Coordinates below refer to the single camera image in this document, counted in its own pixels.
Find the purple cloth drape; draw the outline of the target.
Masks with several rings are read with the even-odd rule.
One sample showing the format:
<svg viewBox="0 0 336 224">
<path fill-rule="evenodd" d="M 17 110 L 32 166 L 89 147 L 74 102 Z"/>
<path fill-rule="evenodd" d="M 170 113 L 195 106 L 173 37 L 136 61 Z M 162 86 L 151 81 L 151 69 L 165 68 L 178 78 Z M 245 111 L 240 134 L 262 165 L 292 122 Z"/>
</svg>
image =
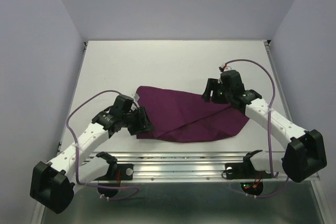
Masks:
<svg viewBox="0 0 336 224">
<path fill-rule="evenodd" d="M 172 143 L 197 143 L 236 136 L 248 117 L 229 104 L 206 103 L 201 95 L 183 91 L 140 86 L 138 104 L 145 107 L 154 130 L 138 139 Z"/>
</svg>

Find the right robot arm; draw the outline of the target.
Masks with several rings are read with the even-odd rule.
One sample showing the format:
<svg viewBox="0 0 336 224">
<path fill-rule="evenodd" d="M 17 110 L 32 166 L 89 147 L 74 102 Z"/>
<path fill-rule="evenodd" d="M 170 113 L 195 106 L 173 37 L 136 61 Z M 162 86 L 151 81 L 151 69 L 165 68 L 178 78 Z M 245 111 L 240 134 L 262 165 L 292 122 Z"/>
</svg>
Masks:
<svg viewBox="0 0 336 224">
<path fill-rule="evenodd" d="M 273 110 L 255 90 L 247 90 L 236 70 L 223 71 L 219 79 L 209 78 L 202 95 L 205 102 L 229 104 L 258 123 L 275 138 L 285 153 L 256 150 L 247 153 L 241 163 L 227 163 L 226 179 L 249 179 L 261 175 L 271 178 L 271 172 L 285 174 L 300 183 L 327 166 L 322 134 L 305 130 Z"/>
</svg>

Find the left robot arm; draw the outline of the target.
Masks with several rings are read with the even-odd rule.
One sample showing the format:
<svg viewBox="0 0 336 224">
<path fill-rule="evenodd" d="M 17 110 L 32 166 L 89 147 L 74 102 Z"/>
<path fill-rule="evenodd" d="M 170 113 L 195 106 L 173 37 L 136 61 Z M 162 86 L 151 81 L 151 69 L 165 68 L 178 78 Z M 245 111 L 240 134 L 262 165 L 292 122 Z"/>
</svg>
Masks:
<svg viewBox="0 0 336 224">
<path fill-rule="evenodd" d="M 70 125 L 66 127 L 74 142 L 47 163 L 36 164 L 30 186 L 31 198 L 57 214 L 85 186 L 99 188 L 101 196 L 111 200 L 122 189 L 117 159 L 106 152 L 98 153 L 88 163 L 86 159 L 122 128 L 130 135 L 154 130 L 145 107 L 123 94 L 118 94 L 112 106 L 95 115 L 80 136 L 76 136 Z"/>
</svg>

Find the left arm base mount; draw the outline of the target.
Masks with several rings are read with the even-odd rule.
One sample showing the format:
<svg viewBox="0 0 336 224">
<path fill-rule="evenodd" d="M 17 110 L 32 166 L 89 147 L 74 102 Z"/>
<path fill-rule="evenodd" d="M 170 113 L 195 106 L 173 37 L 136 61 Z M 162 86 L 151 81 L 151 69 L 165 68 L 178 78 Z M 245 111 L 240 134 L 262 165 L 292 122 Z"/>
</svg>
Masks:
<svg viewBox="0 0 336 224">
<path fill-rule="evenodd" d="M 121 200 L 132 197 L 137 189 L 122 189 L 121 182 L 129 182 L 133 179 L 134 165 L 131 163 L 116 164 L 109 167 L 105 174 L 96 176 L 92 183 L 97 184 L 97 192 L 106 200 Z"/>
</svg>

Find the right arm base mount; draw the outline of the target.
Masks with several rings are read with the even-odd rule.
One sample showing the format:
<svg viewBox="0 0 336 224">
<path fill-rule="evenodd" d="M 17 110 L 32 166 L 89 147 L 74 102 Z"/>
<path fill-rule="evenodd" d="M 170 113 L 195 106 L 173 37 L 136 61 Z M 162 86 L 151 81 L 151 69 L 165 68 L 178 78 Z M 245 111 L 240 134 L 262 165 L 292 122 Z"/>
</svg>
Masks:
<svg viewBox="0 0 336 224">
<path fill-rule="evenodd" d="M 247 195 L 260 196 L 264 189 L 263 179 L 272 176 L 265 171 L 256 171 L 249 162 L 228 163 L 222 171 L 222 177 L 228 180 L 243 180 L 241 189 Z"/>
</svg>

